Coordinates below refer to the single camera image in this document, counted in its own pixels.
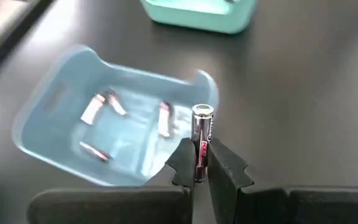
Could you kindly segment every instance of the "black countertop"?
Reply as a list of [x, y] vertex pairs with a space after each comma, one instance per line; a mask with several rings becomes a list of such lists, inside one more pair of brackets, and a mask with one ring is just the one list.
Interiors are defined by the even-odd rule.
[[[358, 1], [261, 0], [251, 26], [233, 36], [156, 24], [139, 1], [56, 1], [0, 66], [0, 223], [25, 223], [29, 200], [45, 189], [92, 186], [11, 140], [16, 113], [75, 44], [177, 78], [207, 71], [220, 91], [214, 136], [251, 174], [358, 187]], [[201, 192], [196, 210], [209, 208], [195, 223], [212, 223]]]

